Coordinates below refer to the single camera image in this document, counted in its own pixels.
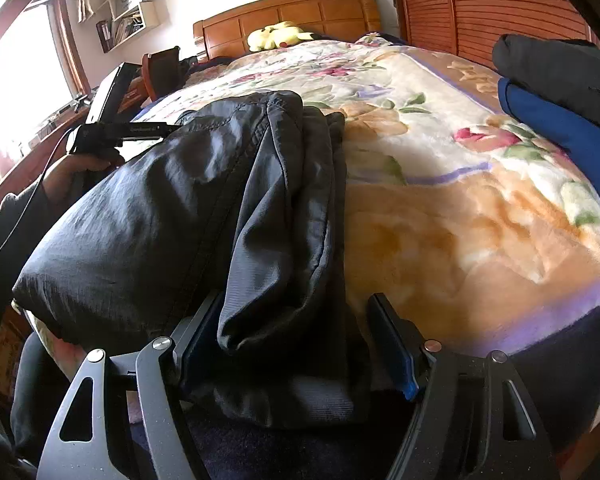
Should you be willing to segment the left hand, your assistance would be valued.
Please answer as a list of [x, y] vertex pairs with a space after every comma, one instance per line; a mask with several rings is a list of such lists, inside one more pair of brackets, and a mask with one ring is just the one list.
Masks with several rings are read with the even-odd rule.
[[111, 172], [124, 164], [118, 151], [100, 157], [94, 154], [69, 154], [55, 162], [42, 181], [48, 201], [59, 206], [69, 201], [74, 182], [87, 172]]

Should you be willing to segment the left dark-sleeved forearm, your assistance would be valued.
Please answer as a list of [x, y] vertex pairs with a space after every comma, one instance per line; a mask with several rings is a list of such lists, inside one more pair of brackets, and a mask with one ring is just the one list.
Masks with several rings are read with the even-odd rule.
[[18, 275], [42, 240], [44, 234], [57, 220], [54, 207], [44, 190], [31, 184], [18, 195], [7, 194], [0, 205], [0, 247], [22, 213], [24, 206], [33, 197], [18, 229], [0, 251], [0, 325], [7, 305], [12, 301], [12, 286]]

